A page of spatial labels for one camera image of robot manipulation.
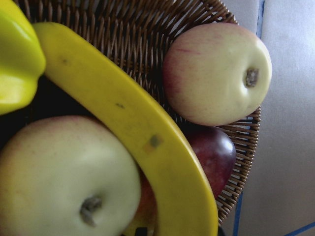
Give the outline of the glossy yellow toy banana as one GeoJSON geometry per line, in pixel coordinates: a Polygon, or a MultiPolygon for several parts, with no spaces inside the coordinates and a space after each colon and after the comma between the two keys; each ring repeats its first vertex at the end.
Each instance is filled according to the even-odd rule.
{"type": "Polygon", "coordinates": [[[215,236],[217,204],[194,151],[137,82],[70,28],[34,24],[45,75],[102,121],[134,157],[157,202],[157,236],[215,236]]]}

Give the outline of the brown woven wicker basket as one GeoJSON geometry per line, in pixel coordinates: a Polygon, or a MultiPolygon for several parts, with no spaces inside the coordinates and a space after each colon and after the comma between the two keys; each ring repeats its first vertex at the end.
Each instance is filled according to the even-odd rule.
{"type": "Polygon", "coordinates": [[[167,104],[161,64],[171,43],[194,26],[235,16],[221,0],[19,0],[32,22],[63,24],[84,37],[138,82],[177,124],[167,104]]]}

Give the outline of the dark red toy fruit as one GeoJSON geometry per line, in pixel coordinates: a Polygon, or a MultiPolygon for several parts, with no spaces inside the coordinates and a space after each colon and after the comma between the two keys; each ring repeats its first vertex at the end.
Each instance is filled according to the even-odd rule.
{"type": "Polygon", "coordinates": [[[184,130],[208,178],[214,197],[226,186],[236,163],[236,147],[218,127],[191,126],[184,130]]]}

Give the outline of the pink white toy peach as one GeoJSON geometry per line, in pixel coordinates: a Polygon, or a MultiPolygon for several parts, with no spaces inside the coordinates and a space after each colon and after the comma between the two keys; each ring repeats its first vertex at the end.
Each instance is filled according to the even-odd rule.
{"type": "Polygon", "coordinates": [[[182,33],[162,66],[164,93],[181,117],[201,125],[224,125],[253,113],[271,82],[265,44],[232,23],[212,23],[182,33]]]}

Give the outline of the pale pink toy apple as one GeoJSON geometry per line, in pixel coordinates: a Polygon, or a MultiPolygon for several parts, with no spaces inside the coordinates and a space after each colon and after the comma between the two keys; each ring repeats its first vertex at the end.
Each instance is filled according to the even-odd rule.
{"type": "Polygon", "coordinates": [[[140,196],[133,158],[91,118],[33,122],[0,152],[3,236],[118,236],[140,196]]]}

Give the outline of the small yellow toy banana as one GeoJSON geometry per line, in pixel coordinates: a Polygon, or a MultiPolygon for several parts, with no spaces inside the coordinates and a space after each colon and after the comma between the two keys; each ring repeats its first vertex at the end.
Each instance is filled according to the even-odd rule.
{"type": "Polygon", "coordinates": [[[12,0],[0,2],[0,113],[31,103],[46,59],[24,13],[12,0]]]}

